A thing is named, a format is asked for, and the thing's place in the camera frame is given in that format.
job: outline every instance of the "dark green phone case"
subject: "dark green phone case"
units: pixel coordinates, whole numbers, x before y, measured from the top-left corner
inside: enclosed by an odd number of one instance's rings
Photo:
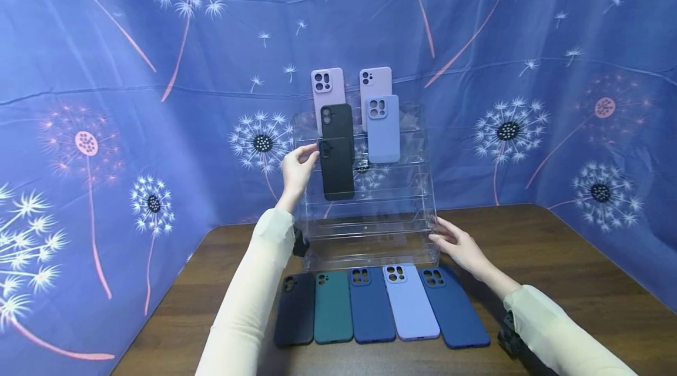
[[[315,276],[315,342],[331,344],[353,339],[353,314],[346,272]]]

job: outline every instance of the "clear acrylic display stand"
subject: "clear acrylic display stand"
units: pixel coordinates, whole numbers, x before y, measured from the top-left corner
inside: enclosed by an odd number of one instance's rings
[[[297,227],[310,241],[304,269],[413,263],[436,266],[440,251],[428,239],[436,216],[426,133],[418,103],[400,105],[401,159],[368,162],[367,135],[353,108],[355,197],[329,202],[324,198],[321,168],[313,169],[299,204]],[[314,112],[294,117],[294,145],[320,141]]]

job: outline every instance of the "black clamp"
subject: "black clamp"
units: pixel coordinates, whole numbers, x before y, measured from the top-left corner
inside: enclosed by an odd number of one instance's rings
[[[294,250],[292,250],[292,253],[297,257],[304,257],[308,248],[310,248],[310,241],[304,238],[303,232],[294,225]]]
[[[501,323],[501,330],[498,332],[498,345],[511,358],[516,358],[525,346],[522,338],[515,332],[515,319],[511,311],[508,312]]]

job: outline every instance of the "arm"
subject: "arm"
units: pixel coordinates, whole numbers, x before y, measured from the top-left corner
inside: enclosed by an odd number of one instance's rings
[[[300,147],[282,162],[284,193],[259,219],[209,331],[196,375],[254,376],[277,283],[294,248],[292,212],[317,159]]]
[[[440,217],[436,229],[430,238],[503,301],[515,318],[515,332],[546,366],[567,376],[636,375],[543,292],[491,264],[468,233]]]

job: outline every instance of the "hand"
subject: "hand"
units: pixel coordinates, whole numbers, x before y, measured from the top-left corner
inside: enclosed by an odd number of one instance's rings
[[[319,155],[317,144],[310,144],[300,146],[282,159],[282,177],[284,179],[282,197],[288,197],[294,203],[294,206],[306,190],[310,172],[313,170]]]
[[[428,238],[476,279],[481,281],[482,275],[493,267],[480,247],[477,246],[475,240],[458,226],[442,219],[442,217],[437,217],[434,230],[437,233],[428,235]]]

